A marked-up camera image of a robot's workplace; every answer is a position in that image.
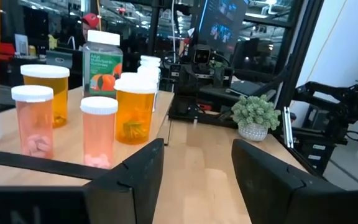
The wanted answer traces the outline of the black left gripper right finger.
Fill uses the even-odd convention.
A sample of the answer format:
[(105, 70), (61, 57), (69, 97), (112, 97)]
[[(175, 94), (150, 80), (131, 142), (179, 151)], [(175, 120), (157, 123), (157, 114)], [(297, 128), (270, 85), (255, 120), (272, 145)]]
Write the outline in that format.
[(358, 224), (358, 190), (344, 190), (235, 139), (232, 163), (252, 224)]

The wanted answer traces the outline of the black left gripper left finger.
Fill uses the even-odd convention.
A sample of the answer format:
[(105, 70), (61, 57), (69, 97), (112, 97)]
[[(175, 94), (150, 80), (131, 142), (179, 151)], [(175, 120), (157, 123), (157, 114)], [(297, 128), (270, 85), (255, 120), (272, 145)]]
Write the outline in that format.
[(163, 163), (164, 140), (159, 138), (88, 182), (90, 224), (152, 224)]

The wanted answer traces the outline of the translucent bottle white text label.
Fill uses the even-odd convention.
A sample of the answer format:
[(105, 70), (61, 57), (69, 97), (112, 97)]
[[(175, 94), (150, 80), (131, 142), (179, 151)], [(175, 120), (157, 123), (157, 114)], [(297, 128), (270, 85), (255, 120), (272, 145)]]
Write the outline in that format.
[(152, 80), (156, 84), (156, 92), (154, 95), (154, 103), (153, 103), (153, 112), (155, 111), (157, 95), (159, 90), (160, 84), (160, 63), (161, 58), (152, 57), (148, 55), (141, 55), (140, 56), (140, 65), (137, 68), (137, 73), (141, 75), (146, 75), (150, 80)]

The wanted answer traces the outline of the small pink pill bottle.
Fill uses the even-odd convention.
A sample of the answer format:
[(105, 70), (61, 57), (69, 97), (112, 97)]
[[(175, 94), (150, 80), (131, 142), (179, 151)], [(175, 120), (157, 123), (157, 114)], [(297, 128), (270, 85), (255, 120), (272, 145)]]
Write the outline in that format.
[(113, 162), (118, 102), (104, 96), (90, 96), (81, 100), (80, 109), (83, 115), (84, 164), (110, 169)]
[(53, 157), (53, 89), (40, 85), (20, 85), (11, 89), (16, 102), (19, 136), (23, 155)]

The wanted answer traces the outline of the green label gummy vitamin bottle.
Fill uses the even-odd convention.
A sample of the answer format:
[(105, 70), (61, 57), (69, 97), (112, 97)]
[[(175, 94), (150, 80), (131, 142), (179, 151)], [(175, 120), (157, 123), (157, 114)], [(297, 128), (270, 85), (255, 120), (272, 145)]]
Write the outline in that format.
[(83, 45), (83, 96), (116, 97), (116, 80), (122, 73), (120, 35), (89, 30)]

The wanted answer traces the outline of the large amber pill bottle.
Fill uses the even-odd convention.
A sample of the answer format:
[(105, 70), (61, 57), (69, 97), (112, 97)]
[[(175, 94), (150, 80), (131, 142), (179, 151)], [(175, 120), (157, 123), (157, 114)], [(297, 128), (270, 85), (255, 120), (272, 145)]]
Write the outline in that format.
[(53, 89), (53, 127), (59, 128), (66, 125), (70, 70), (45, 64), (21, 65), (20, 70), (25, 85), (41, 85)]

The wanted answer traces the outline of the black laptop with keyboard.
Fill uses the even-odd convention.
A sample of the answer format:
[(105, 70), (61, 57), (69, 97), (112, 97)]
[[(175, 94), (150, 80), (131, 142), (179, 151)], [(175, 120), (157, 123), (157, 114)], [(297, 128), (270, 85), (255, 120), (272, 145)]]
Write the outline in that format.
[(226, 93), (244, 96), (260, 96), (265, 92), (266, 90), (264, 89), (263, 83), (254, 83), (247, 80), (234, 81), (230, 87), (226, 89)]

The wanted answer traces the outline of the small green potted plant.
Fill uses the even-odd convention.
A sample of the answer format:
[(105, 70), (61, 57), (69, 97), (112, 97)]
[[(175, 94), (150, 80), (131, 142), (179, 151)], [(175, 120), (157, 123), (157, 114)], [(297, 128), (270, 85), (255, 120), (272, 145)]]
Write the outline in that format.
[(276, 130), (281, 112), (276, 110), (267, 96), (240, 96), (239, 101), (231, 108), (232, 119), (238, 126), (238, 133), (250, 141), (263, 141), (268, 130)]

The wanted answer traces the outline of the black drawer unit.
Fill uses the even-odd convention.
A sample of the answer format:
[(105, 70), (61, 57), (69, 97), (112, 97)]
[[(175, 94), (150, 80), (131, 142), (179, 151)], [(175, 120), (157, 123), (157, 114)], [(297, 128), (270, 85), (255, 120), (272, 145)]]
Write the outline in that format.
[(301, 156), (304, 168), (322, 177), (335, 148), (338, 145), (346, 146), (347, 143), (347, 139), (331, 141), (325, 138), (304, 138), (298, 140), (295, 149)]

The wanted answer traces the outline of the person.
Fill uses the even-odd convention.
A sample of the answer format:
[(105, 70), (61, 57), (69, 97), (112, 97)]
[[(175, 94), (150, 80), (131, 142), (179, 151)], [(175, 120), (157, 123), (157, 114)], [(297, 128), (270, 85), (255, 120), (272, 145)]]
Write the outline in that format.
[(100, 18), (94, 13), (88, 13), (81, 19), (82, 40), (74, 35), (69, 36), (67, 44), (73, 50), (82, 50), (83, 45), (87, 43), (89, 30), (100, 30)]

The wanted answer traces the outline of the grey storage bin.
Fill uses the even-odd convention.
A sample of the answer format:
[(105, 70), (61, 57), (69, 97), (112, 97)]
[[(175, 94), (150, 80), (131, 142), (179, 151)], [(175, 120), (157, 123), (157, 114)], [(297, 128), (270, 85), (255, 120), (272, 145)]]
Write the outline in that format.
[(73, 64), (72, 54), (66, 52), (54, 51), (54, 50), (47, 50), (46, 64), (71, 69)]

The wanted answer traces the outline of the white framed sign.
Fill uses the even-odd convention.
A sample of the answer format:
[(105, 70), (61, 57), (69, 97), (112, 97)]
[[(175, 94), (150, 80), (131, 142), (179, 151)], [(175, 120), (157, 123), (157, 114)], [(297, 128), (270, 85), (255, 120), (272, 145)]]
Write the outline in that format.
[(28, 37), (22, 34), (14, 34), (16, 53), (19, 55), (29, 54)]

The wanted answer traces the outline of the red box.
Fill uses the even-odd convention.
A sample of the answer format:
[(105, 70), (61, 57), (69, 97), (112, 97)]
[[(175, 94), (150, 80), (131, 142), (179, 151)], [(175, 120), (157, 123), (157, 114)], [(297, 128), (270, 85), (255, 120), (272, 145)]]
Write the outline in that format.
[(9, 61), (15, 55), (15, 48), (12, 43), (0, 43), (0, 60)]

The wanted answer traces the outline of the large black wall monitor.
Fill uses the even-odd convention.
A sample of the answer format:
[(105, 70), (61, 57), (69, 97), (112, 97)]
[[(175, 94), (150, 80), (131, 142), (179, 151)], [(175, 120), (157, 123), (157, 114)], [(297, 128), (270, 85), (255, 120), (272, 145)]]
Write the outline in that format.
[(233, 53), (249, 0), (204, 0), (198, 23), (198, 42), (213, 50)]

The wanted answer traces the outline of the black aluminium table frame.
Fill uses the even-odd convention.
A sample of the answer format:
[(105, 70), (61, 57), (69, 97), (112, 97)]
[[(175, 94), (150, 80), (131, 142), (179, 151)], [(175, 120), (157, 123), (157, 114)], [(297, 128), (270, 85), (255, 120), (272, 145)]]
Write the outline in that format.
[[(317, 177), (322, 177), (315, 168), (308, 162), (296, 149), (293, 144), (288, 144), (288, 141), (293, 140), (295, 131), (291, 126), (290, 119), (290, 103), (295, 94), (296, 80), (299, 77), (301, 66), (305, 60), (308, 47), (310, 46), (311, 38), (318, 20), (318, 16), (321, 12), (324, 0), (308, 0), (306, 5), (305, 14), (300, 25), (298, 37), (296, 38), (295, 46), (292, 53), (289, 55), (288, 63), (282, 70), (285, 75), (281, 90), (276, 94), (277, 104), (276, 109), (281, 111), (279, 120), (281, 121), (279, 127), (272, 131), (273, 136), (278, 139), (279, 143), (300, 163), (301, 167), (306, 169), (310, 174)], [(235, 128), (237, 125), (229, 117), (232, 114), (231, 110), (227, 110), (224, 113), (219, 114), (206, 114), (200, 113), (196, 108), (196, 103), (190, 103), (190, 112), (186, 115), (174, 115), (173, 109), (175, 103), (179, 102), (179, 97), (174, 96), (171, 108), (168, 111), (168, 117), (170, 119), (177, 119), (180, 121), (197, 121), (203, 124), (211, 124), (215, 126), (222, 126), (226, 128)]]

